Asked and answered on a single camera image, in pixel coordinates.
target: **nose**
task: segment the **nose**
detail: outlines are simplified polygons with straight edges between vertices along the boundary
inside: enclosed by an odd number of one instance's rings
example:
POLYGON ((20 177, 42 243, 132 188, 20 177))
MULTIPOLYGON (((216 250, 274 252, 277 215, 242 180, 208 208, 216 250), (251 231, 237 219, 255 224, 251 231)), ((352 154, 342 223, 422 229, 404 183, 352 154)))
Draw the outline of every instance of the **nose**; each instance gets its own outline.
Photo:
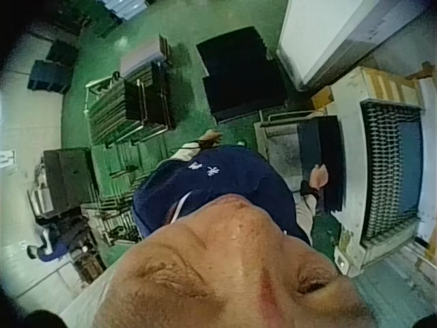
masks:
POLYGON ((220 197, 198 216, 207 249, 225 259, 229 269, 249 276, 277 257, 283 238, 279 227, 266 211, 247 199, 239 195, 220 197))

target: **hand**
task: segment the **hand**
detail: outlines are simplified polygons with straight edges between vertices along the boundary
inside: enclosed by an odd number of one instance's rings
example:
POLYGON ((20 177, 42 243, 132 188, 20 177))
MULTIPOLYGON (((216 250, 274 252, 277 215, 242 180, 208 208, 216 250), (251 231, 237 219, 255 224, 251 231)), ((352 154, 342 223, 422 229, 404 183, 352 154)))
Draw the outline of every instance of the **hand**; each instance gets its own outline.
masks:
POLYGON ((221 137, 222 134, 220 132, 210 129, 206 131, 205 134, 199 138, 199 141, 209 141, 208 143, 214 145, 220 143, 221 137))
POLYGON ((321 167, 319 165, 314 166, 309 177, 309 186, 320 190, 326 183, 328 183, 328 170, 325 164, 321 167))

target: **man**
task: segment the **man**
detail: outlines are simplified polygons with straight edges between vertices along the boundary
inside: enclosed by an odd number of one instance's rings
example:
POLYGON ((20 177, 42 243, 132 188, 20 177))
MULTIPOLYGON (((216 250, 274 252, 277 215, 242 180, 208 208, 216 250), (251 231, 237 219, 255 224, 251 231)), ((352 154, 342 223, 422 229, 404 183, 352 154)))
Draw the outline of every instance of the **man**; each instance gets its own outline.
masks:
POLYGON ((119 263, 94 326, 373 327, 350 281, 311 248, 325 166, 295 206, 260 155, 214 147, 220 136, 184 145, 136 192, 147 238, 119 263))
POLYGON ((27 246, 27 256, 31 260, 38 258, 43 262, 50 262, 56 259, 62 258, 74 247, 80 246, 80 237, 88 233, 87 224, 81 219, 75 219, 74 225, 64 235, 59 233, 57 226, 54 223, 48 224, 43 228, 36 227, 39 234, 42 245, 27 246))

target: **white logo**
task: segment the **white logo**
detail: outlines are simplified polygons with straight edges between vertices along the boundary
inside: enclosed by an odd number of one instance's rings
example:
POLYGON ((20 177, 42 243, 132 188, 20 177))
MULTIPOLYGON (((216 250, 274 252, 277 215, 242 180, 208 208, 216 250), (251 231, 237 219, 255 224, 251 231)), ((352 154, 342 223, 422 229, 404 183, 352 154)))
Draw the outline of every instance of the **white logo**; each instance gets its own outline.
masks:
POLYGON ((208 166, 208 172, 206 172, 208 174, 208 176, 213 176, 215 174, 218 174, 220 172, 220 170, 217 167, 210 167, 208 166))
POLYGON ((198 164, 198 162, 194 162, 193 164, 188 166, 188 168, 189 169, 200 169, 202 166, 203 166, 202 164, 198 164))

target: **navy blue shirt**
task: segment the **navy blue shirt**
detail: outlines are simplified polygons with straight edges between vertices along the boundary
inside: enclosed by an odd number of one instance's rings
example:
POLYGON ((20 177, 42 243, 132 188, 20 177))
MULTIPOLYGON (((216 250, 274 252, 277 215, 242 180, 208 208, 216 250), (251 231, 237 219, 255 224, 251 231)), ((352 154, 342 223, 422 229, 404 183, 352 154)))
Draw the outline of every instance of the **navy blue shirt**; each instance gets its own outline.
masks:
POLYGON ((189 162, 161 164, 134 194, 135 223, 143 237, 163 226, 170 208, 189 192, 179 217, 235 193, 263 208, 288 235, 309 244, 296 222, 296 205, 285 181, 258 153, 241 146, 202 150, 189 162))
POLYGON ((60 258, 68 253, 68 247, 67 244, 65 244, 63 241, 58 241, 53 246, 53 252, 51 254, 44 254, 44 248, 40 247, 37 250, 38 258, 43 262, 50 262, 52 260, 55 260, 57 258, 60 258))

